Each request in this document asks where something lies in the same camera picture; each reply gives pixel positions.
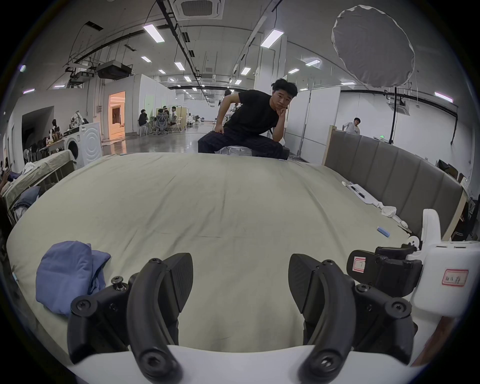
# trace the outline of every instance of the blue towel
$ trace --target blue towel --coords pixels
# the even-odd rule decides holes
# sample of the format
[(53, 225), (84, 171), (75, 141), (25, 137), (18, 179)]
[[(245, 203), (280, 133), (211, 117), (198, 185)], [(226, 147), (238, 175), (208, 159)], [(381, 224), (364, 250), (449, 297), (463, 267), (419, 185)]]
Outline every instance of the blue towel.
[(36, 300), (69, 316), (73, 299), (105, 288), (103, 267), (109, 259), (108, 253), (79, 241), (52, 245), (36, 270)]

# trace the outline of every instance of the young man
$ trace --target young man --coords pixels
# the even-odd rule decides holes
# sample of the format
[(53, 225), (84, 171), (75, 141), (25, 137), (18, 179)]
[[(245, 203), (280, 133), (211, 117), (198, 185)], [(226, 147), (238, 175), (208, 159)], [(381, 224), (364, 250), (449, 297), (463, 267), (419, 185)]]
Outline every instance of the young man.
[(172, 117), (170, 118), (170, 125), (177, 124), (177, 107), (172, 107)]
[(347, 131), (347, 133), (353, 133), (355, 135), (359, 135), (360, 134), (359, 124), (360, 124), (360, 119), (356, 117), (353, 119), (353, 123), (349, 122), (347, 124), (343, 124), (342, 131)]
[[(229, 145), (241, 145), (266, 157), (281, 158), (285, 113), (290, 101), (297, 95), (297, 87), (285, 79), (272, 84), (272, 95), (251, 89), (225, 96), (213, 132), (198, 141), (199, 153), (214, 153)], [(230, 120), (222, 126), (223, 118), (230, 104), (241, 103)], [(273, 129), (273, 140), (261, 136)]]

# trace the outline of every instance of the handwritten label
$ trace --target handwritten label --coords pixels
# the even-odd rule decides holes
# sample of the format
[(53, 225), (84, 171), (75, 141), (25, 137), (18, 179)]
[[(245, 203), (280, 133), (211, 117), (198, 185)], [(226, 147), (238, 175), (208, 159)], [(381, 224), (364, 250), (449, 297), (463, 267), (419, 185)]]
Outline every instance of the handwritten label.
[(366, 261), (367, 261), (366, 257), (355, 256), (353, 258), (353, 271), (363, 273), (363, 271), (365, 271)]
[(442, 285), (463, 287), (467, 281), (468, 269), (447, 269), (444, 273)]

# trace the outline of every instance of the projector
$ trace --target projector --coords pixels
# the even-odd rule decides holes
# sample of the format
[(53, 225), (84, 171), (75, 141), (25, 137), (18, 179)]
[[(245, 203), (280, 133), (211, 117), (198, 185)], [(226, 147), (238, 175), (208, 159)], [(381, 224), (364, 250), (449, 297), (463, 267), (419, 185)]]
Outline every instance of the projector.
[(97, 66), (96, 73), (100, 79), (118, 80), (130, 76), (132, 69), (116, 60), (112, 60)]

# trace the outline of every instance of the beige bedsheet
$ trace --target beige bedsheet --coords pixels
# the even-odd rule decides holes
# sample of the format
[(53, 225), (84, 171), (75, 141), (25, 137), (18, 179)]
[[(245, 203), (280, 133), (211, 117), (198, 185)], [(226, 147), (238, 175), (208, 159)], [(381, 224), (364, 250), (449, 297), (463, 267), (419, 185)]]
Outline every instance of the beige bedsheet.
[(17, 197), (32, 184), (35, 184), (42, 177), (65, 165), (70, 160), (75, 161), (75, 158), (71, 151), (67, 149), (66, 151), (54, 153), (36, 161), (34, 164), (37, 168), (28, 172), (26, 175), (19, 176), (8, 186), (7, 189), (2, 190), (2, 196), (5, 199), (7, 207), (10, 208)]
[[(333, 259), (400, 246), (407, 234), (325, 167), (209, 154), (105, 156), (47, 191), (13, 228), (7, 249), (36, 317), (67, 350), (67, 321), (35, 300), (48, 248), (79, 240), (111, 254), (124, 280), (152, 257), (190, 252), (192, 293), (180, 345), (263, 351), (301, 345), (303, 318), (288, 288), (294, 252)], [(390, 238), (377, 232), (381, 226)]]

